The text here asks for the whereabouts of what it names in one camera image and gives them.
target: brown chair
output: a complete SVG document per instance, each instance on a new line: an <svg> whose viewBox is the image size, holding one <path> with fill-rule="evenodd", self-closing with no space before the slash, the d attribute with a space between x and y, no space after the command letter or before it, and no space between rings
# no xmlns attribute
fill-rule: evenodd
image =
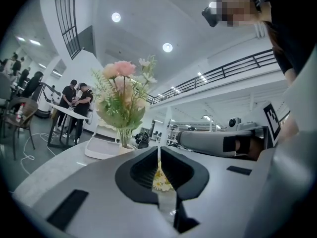
<svg viewBox="0 0 317 238"><path fill-rule="evenodd" d="M24 103L24 109L23 109L23 115L21 118L20 122L16 121L16 115L15 114L10 114L9 112L15 107L15 106L20 106L22 103ZM32 133L31 133L31 128L30 128L30 123L33 115L35 114L36 110L38 109L38 104L31 99L28 98L14 98L12 101L10 101L5 115L2 118L2 127L3 127L3 137L5 137L5 123L8 123L13 126L13 157L14 160L16 160L15 157L15 132L18 131L18 138L19 138L19 132L20 128L26 129L30 133L33 149L35 150L33 138L32 138Z"/></svg>

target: black metal railing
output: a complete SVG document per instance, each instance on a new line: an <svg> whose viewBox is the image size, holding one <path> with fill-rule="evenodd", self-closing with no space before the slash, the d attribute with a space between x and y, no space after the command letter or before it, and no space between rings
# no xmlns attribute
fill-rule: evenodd
<svg viewBox="0 0 317 238"><path fill-rule="evenodd" d="M76 16L75 0L55 0L59 27L71 59L80 52Z"/></svg>
<svg viewBox="0 0 317 238"><path fill-rule="evenodd" d="M155 104L157 102L166 100L168 98L177 96L182 93L186 93L198 87L213 83L215 81L248 71L263 66L267 66L273 63L277 63L273 50L266 50L251 56L241 58L239 60L227 63L216 69L212 69L200 76L192 78L173 89L170 89L160 96L154 97L152 95L147 96L147 102Z"/></svg>

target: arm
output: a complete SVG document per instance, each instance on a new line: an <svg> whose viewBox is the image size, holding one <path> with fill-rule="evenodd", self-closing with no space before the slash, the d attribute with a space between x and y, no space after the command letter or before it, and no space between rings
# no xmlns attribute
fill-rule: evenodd
<svg viewBox="0 0 317 238"><path fill-rule="evenodd" d="M66 98L66 95L65 94L63 94L63 97L62 97L64 100L65 100L65 102L68 104L68 105L70 105L71 106L71 103L67 100L67 98Z"/></svg>
<svg viewBox="0 0 317 238"><path fill-rule="evenodd" d="M83 100L80 100L80 101L76 101L76 103L75 103L75 106L77 106L78 104L85 104L85 103L87 103L87 102L90 102L90 100L91 100L91 98L90 97L86 97L85 99L83 99Z"/></svg>

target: cable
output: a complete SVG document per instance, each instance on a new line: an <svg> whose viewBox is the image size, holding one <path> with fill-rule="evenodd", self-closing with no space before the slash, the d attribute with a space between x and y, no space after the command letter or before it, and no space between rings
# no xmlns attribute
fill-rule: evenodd
<svg viewBox="0 0 317 238"><path fill-rule="evenodd" d="M46 134L46 133L35 133L35 134L32 134L32 136L35 136L35 135L40 135L40 138L41 138L41 139L43 139L45 142L48 142L47 140L45 140L45 139L43 138L43 136L49 137L48 134ZM58 135L53 132L52 137L53 137L53 138L56 138L56 137L58 137ZM23 166L22 161L25 160L25 159L29 159L29 160L32 160L32 161L35 160L35 157L34 157L34 156L32 156L32 155L26 155L26 153L25 153L25 148L26 148L26 145L28 144L30 138L31 138L31 136L28 138L28 140L26 140L25 145L24 145L23 154L24 154L25 157L20 160L20 164L21 164L22 169L23 169L28 175L30 175L30 173L25 169L25 167ZM48 146L46 146L46 147L50 150L51 153L54 154L54 156L56 156L56 154L55 154Z"/></svg>

